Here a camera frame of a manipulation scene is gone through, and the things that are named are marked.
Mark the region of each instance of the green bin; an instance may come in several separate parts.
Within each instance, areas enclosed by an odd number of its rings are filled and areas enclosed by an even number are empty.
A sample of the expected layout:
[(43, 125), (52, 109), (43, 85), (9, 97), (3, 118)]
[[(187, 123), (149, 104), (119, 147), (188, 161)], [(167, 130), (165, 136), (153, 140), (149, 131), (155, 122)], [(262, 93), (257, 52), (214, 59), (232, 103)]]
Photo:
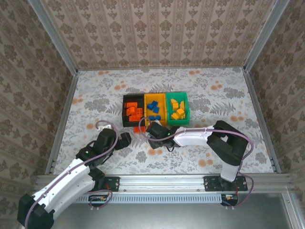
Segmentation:
[[(166, 106), (167, 106), (167, 124), (168, 125), (188, 125), (190, 123), (190, 108), (189, 102), (187, 101), (187, 94), (186, 92), (168, 92), (165, 94), (166, 97)], [(182, 101), (184, 101), (185, 106), (185, 118), (184, 119), (172, 119), (171, 115), (174, 113), (171, 99), (176, 100), (179, 105)]]

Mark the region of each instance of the yellow bin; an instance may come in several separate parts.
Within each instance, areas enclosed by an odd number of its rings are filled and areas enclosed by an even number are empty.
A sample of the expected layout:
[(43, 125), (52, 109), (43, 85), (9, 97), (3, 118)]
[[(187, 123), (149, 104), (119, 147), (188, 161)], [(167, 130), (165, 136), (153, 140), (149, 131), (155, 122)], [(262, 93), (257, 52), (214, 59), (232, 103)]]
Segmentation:
[[(153, 101), (158, 102), (158, 106), (160, 108), (159, 113), (156, 114), (153, 111), (147, 109), (147, 105), (151, 104)], [(165, 93), (159, 93), (159, 94), (144, 94), (144, 116), (161, 116), (160, 123), (162, 125), (167, 125), (167, 107), (166, 107), (166, 98)], [(148, 126), (149, 122), (148, 120), (145, 120), (145, 126)]]

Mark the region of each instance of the yellow block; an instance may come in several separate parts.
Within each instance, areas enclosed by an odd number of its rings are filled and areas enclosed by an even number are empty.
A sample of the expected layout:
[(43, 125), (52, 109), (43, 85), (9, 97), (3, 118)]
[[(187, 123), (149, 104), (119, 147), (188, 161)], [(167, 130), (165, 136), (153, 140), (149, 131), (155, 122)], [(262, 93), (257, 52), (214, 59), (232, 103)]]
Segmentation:
[(181, 117), (185, 114), (185, 112), (184, 112), (183, 109), (179, 108), (179, 109), (176, 111), (176, 114), (178, 115), (179, 118), (181, 118)]
[(178, 103), (173, 103), (173, 111), (176, 111), (179, 109), (179, 104)]
[(174, 99), (171, 99), (171, 105), (173, 106), (173, 104), (175, 104), (175, 103), (177, 103), (177, 101)]
[(173, 113), (171, 115), (171, 118), (177, 120), (177, 119), (179, 119), (179, 116), (176, 113)]
[(183, 110), (185, 110), (184, 101), (182, 101), (182, 102), (180, 103), (180, 108), (183, 109)]

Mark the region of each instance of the floral tablecloth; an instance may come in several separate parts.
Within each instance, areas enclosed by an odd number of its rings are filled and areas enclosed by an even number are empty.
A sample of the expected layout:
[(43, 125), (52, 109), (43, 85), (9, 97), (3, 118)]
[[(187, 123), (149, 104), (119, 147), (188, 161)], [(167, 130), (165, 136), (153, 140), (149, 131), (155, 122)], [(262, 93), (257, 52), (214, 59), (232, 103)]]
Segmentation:
[(273, 172), (241, 68), (86, 71), (78, 72), (78, 76), (55, 174), (96, 139), (99, 132), (94, 126), (102, 119), (132, 136), (128, 148), (115, 151), (99, 167), (105, 174), (219, 173), (222, 161), (209, 147), (153, 150), (140, 134), (133, 133), (133, 127), (122, 126), (124, 94), (175, 91), (187, 92), (191, 110), (188, 127), (210, 126), (217, 120), (228, 122), (254, 142), (255, 149), (244, 161), (242, 171)]

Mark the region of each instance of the small orange cube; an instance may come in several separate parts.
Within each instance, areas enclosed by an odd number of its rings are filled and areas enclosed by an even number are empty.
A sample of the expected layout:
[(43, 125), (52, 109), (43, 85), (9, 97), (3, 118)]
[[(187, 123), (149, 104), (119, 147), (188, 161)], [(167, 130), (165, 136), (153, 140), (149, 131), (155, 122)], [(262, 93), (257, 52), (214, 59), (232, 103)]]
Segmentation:
[(143, 109), (137, 108), (137, 115), (143, 115)]
[[(141, 130), (142, 130), (142, 132), (145, 133), (146, 127), (145, 127), (145, 126), (141, 126)], [(135, 127), (133, 128), (133, 132), (134, 132), (135, 134), (139, 134), (139, 133), (140, 133), (140, 130), (139, 130), (139, 128), (138, 128), (137, 126), (135, 126)]]
[(135, 114), (136, 114), (136, 111), (135, 111), (135, 107), (134, 107), (134, 106), (129, 107), (129, 108), (126, 110), (126, 115), (127, 115), (127, 116), (135, 115)]
[(134, 102), (134, 103), (126, 103), (126, 108), (129, 108), (129, 107), (138, 107), (138, 103), (137, 102)]
[(137, 121), (139, 121), (139, 119), (136, 115), (129, 116), (129, 122), (137, 122)]

